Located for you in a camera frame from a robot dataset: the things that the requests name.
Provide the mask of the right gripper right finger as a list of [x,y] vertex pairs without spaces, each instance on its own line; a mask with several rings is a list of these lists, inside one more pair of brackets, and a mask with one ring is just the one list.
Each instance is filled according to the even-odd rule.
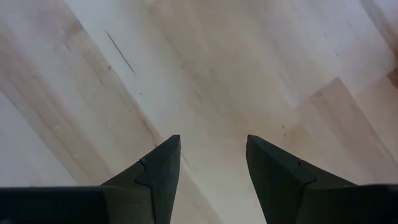
[[247,138],[246,161],[267,224],[295,224],[310,184],[326,189],[354,186],[255,135]]

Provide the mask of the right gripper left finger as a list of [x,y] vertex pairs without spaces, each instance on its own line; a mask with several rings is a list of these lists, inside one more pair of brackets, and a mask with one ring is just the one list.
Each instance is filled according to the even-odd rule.
[[170,224],[180,174],[180,136],[173,135],[104,186],[150,189],[155,224]]

